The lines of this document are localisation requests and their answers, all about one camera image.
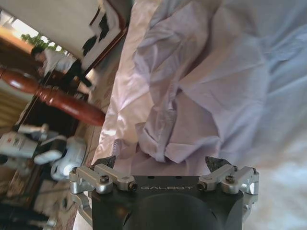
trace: white shirt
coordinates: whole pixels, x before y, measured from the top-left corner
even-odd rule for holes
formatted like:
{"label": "white shirt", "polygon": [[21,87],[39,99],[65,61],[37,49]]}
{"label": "white shirt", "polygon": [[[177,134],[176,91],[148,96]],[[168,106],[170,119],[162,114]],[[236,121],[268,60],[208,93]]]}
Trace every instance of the white shirt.
{"label": "white shirt", "polygon": [[63,53],[53,51],[50,49],[45,49],[46,61],[44,62],[45,73],[53,71],[54,69],[62,73],[66,73],[76,61],[73,57],[68,57]]}

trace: green plant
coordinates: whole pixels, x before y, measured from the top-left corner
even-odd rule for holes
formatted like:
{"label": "green plant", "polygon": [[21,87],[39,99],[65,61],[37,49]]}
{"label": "green plant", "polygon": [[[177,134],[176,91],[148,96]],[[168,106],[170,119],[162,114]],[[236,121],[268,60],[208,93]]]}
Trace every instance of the green plant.
{"label": "green plant", "polygon": [[51,41],[48,41],[47,43],[44,42],[42,39],[42,35],[38,34],[35,37],[31,37],[29,34],[23,34],[21,35],[21,39],[27,43],[30,43],[34,46],[41,46],[44,49],[52,49],[52,50],[56,50],[57,48],[57,44],[54,44],[53,46],[49,46],[49,44],[51,43]]}

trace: bed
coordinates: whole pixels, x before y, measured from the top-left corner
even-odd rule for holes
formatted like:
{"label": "bed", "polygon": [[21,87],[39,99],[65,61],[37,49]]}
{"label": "bed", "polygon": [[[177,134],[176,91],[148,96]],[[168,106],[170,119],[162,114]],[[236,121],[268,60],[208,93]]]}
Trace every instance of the bed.
{"label": "bed", "polygon": [[[135,54],[159,3],[158,0],[135,1],[111,103],[93,162],[110,156],[113,143],[118,138],[125,143],[138,141],[135,125],[147,120],[154,105],[148,82],[140,71],[136,71]],[[267,70],[261,72],[261,77],[265,74],[267,77],[264,79],[266,87],[262,89],[263,108],[259,117],[254,119],[258,121],[253,125],[250,146],[244,151],[221,151],[214,155],[239,167],[253,166],[260,172],[259,200],[244,224],[247,230],[307,228],[307,183],[304,183],[307,176],[306,9],[307,4],[303,0],[283,1],[282,4],[279,0],[261,0],[257,4],[249,0],[225,0],[212,17],[212,27],[219,15],[220,21],[224,19],[223,25],[229,26],[221,27],[219,32],[231,28],[229,35],[233,36],[241,26],[246,26],[242,22],[248,19],[247,24],[252,22],[248,34],[261,37],[260,47],[267,48],[257,51],[265,54],[265,61],[260,61],[259,65]],[[219,32],[217,37],[208,38],[209,44],[214,44],[213,38],[225,38]],[[228,63],[228,70],[235,64]],[[74,229],[90,227],[78,214]]]}

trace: screw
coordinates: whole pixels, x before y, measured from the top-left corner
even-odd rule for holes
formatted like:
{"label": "screw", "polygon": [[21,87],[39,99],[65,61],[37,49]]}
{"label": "screw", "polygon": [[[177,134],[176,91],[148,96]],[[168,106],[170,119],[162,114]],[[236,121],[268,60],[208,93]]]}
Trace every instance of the screw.
{"label": "screw", "polygon": [[226,176],[226,181],[228,182],[228,183],[230,183],[230,184],[233,184],[234,182],[235,182],[235,178],[234,178],[234,176]]}
{"label": "screw", "polygon": [[206,191],[207,190],[207,184],[205,184],[205,183],[198,182],[196,187],[199,191]]}
{"label": "screw", "polygon": [[72,168],[71,173],[76,174],[77,167]]}
{"label": "screw", "polygon": [[135,192],[138,189],[138,184],[135,182],[131,182],[128,184],[128,191]]}
{"label": "screw", "polygon": [[100,177],[100,183],[107,183],[109,182],[109,176],[108,175],[103,175]]}

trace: wall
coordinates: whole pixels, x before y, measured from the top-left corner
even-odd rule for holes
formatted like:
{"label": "wall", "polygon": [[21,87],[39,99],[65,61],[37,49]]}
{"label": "wall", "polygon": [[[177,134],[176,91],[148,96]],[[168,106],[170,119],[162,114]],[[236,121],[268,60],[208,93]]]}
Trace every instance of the wall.
{"label": "wall", "polygon": [[1,0],[0,7],[79,58],[94,35],[88,24],[97,0]]}

